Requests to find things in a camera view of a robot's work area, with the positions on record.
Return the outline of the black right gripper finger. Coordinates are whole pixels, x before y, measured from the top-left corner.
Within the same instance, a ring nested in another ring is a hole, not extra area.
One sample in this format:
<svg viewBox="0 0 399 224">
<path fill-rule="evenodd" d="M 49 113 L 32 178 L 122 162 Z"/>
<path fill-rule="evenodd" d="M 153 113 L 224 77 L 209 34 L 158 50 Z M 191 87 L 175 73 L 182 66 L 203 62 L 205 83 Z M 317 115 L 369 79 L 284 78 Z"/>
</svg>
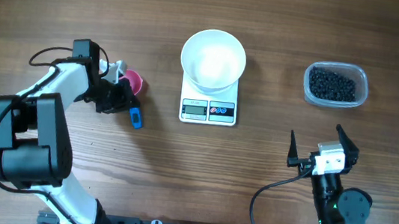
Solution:
<svg viewBox="0 0 399 224">
<path fill-rule="evenodd" d="M 297 153 L 297 146 L 296 146 L 296 140 L 295 140 L 295 133 L 294 130 L 291 130 L 290 132 L 290 147 L 288 150 L 287 154 L 287 166 L 289 167 L 298 167 L 298 168 L 305 168 L 308 164 L 311 163 L 309 158 L 305 159 L 300 159 Z"/>
<path fill-rule="evenodd" d="M 335 127 L 338 132 L 339 142 L 342 144 L 342 148 L 345 154 L 359 154 L 359 148 L 354 142 L 347 136 L 344 129 L 340 124 Z"/>
</svg>

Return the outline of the pink scoop with blue handle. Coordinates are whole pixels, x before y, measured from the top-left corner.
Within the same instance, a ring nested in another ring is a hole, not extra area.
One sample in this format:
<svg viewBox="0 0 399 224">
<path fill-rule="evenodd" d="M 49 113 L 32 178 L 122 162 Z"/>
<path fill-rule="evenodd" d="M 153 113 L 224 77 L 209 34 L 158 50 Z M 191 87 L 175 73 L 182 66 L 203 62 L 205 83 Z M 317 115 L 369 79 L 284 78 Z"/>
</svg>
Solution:
<svg viewBox="0 0 399 224">
<path fill-rule="evenodd" d="M 119 82 L 123 82 L 124 80 L 128 81 L 131 90 L 133 92 L 133 96 L 135 99 L 131 101 L 131 105 L 129 108 L 131 124 L 135 129 L 141 129 L 143 127 L 142 113 L 141 113 L 141 105 L 139 100 L 136 98 L 136 95 L 143 89 L 144 80 L 135 70 L 126 70 L 126 72 L 119 76 Z"/>
</svg>

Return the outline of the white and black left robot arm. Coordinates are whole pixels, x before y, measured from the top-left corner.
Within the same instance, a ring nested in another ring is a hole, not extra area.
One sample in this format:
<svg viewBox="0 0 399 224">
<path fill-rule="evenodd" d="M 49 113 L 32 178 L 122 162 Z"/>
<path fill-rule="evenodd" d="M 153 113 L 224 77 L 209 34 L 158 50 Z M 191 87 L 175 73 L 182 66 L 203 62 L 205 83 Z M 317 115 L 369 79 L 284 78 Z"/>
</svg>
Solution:
<svg viewBox="0 0 399 224">
<path fill-rule="evenodd" d="M 0 188 L 35 194 L 49 206 L 37 224 L 113 224 L 101 203 L 72 173 L 73 149 L 65 111 L 78 101 L 97 113 L 127 111 L 142 127 L 141 105 L 122 61 L 101 59 L 104 48 L 74 40 L 71 56 L 49 62 L 49 72 L 14 95 L 0 95 Z"/>
</svg>

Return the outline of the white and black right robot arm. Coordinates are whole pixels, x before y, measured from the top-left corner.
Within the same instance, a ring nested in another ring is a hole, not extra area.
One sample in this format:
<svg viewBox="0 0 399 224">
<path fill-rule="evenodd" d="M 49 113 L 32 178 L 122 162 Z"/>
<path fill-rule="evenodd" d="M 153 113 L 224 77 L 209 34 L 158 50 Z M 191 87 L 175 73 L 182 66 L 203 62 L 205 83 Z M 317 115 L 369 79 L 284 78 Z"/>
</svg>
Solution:
<svg viewBox="0 0 399 224">
<path fill-rule="evenodd" d="M 321 142 L 318 151 L 299 158 L 295 134 L 291 134 L 287 166 L 298 168 L 300 178 L 311 180 L 319 224 L 366 224 L 373 200 L 365 191 L 344 189 L 341 176 L 348 174 L 359 159 L 359 148 L 336 127 L 338 140 Z"/>
</svg>

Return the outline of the white digital kitchen scale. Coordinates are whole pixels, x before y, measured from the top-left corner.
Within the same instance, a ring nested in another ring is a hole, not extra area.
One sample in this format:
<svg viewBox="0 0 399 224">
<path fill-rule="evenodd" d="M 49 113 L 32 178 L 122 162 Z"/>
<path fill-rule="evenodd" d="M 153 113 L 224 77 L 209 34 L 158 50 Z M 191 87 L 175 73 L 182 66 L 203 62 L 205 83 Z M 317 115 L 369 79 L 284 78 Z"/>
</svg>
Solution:
<svg viewBox="0 0 399 224">
<path fill-rule="evenodd" d="M 179 119 L 205 125 L 234 126 L 237 120 L 238 81 L 218 91 L 202 91 L 183 76 Z"/>
</svg>

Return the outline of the white bowl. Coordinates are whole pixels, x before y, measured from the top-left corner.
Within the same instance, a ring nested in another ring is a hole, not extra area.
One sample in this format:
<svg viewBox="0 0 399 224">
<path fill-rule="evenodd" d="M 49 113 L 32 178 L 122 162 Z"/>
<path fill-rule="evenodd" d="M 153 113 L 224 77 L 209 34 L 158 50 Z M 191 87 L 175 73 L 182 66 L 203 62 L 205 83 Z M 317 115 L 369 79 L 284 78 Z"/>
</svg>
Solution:
<svg viewBox="0 0 399 224">
<path fill-rule="evenodd" d="M 229 32 L 207 29 L 194 33 L 182 47 L 183 75 L 200 91 L 222 91 L 239 81 L 246 68 L 246 51 Z"/>
</svg>

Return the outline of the clear plastic container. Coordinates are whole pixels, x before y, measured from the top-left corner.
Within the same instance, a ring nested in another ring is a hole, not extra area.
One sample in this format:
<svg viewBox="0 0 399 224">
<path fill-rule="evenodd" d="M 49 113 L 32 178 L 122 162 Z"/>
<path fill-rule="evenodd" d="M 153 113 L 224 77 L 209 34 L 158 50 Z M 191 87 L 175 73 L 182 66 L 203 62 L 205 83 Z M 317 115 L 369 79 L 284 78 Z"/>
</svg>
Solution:
<svg viewBox="0 0 399 224">
<path fill-rule="evenodd" d="M 314 62 L 304 72 L 303 81 L 305 100 L 315 106 L 353 108 L 368 98 L 368 78 L 354 64 Z"/>
</svg>

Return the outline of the black beans in container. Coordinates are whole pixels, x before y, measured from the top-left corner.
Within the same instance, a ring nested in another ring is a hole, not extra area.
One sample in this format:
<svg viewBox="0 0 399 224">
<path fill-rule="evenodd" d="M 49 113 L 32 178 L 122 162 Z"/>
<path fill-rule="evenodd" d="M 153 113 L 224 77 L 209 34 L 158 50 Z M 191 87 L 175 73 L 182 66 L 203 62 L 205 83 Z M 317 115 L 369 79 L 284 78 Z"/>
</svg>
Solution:
<svg viewBox="0 0 399 224">
<path fill-rule="evenodd" d="M 323 100 L 354 102 L 356 84 L 352 79 L 321 67 L 313 67 L 309 72 L 311 93 Z"/>
</svg>

